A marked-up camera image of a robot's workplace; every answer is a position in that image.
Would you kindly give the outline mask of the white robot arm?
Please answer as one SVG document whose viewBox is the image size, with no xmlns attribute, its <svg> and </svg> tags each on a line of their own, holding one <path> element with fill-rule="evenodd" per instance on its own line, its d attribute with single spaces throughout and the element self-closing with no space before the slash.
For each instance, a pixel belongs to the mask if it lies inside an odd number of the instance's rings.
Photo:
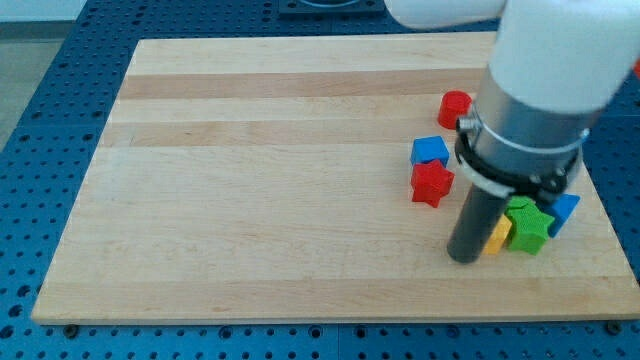
<svg viewBox="0 0 640 360">
<path fill-rule="evenodd" d="M 574 180 L 582 146 L 639 57 L 639 5 L 607 0 L 386 0 L 401 25 L 498 19 L 487 69 L 456 122 L 455 155 L 472 185 L 447 244 L 476 261 L 509 200 L 551 203 Z"/>
</svg>

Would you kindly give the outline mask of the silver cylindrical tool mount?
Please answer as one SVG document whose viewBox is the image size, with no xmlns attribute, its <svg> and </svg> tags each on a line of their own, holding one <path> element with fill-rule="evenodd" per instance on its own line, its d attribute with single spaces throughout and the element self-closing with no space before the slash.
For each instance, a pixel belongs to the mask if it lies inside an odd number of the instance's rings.
<svg viewBox="0 0 640 360">
<path fill-rule="evenodd" d="M 469 112 L 457 119 L 456 158 L 472 183 L 497 197 L 558 197 L 578 175 L 582 144 L 600 113 L 530 106 L 487 70 Z"/>
</svg>

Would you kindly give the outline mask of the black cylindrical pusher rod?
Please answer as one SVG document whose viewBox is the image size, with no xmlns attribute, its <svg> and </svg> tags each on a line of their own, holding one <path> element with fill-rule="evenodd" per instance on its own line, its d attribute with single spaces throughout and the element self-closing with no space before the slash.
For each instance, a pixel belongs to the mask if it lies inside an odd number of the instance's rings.
<svg viewBox="0 0 640 360">
<path fill-rule="evenodd" d="M 507 197 L 494 196 L 472 185 L 447 243 L 448 255 L 462 264 L 475 262 L 482 254 L 507 204 Z"/>
</svg>

